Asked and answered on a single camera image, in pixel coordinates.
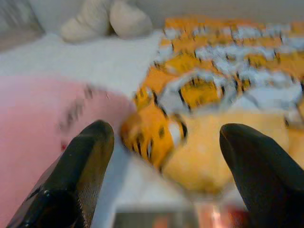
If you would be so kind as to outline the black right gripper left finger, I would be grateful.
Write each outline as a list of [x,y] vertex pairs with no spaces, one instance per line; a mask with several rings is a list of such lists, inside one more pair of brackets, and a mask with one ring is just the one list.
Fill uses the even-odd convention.
[[45,170],[9,228],[89,228],[114,150],[114,131],[97,120]]

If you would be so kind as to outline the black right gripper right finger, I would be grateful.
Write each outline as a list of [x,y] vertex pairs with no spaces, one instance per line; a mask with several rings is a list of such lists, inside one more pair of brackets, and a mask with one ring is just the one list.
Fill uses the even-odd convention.
[[304,171],[271,137],[244,124],[221,127],[219,144],[252,228],[304,226]]

